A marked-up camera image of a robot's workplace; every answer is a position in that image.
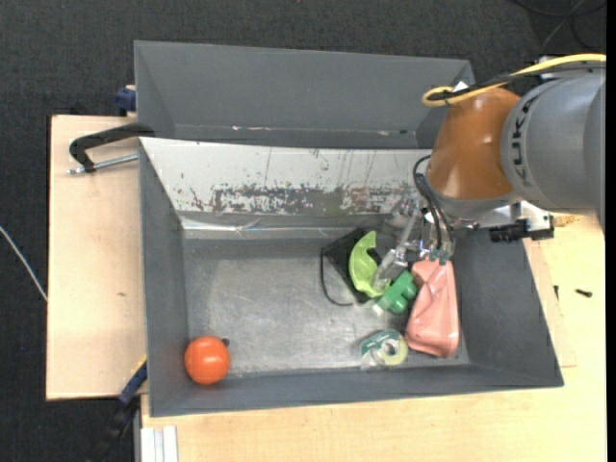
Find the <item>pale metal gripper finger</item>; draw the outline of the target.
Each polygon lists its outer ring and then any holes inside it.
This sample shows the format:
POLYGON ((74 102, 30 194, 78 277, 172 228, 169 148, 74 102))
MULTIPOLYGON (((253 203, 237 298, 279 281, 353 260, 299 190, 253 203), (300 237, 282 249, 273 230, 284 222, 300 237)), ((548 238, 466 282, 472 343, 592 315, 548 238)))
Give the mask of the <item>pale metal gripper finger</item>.
POLYGON ((397 258, 401 269, 410 271, 414 263, 420 259, 420 250, 416 244, 399 245, 397 247, 397 258))
POLYGON ((401 273, 402 254, 397 250, 389 250, 377 267, 374 288, 379 292, 384 291, 401 273))

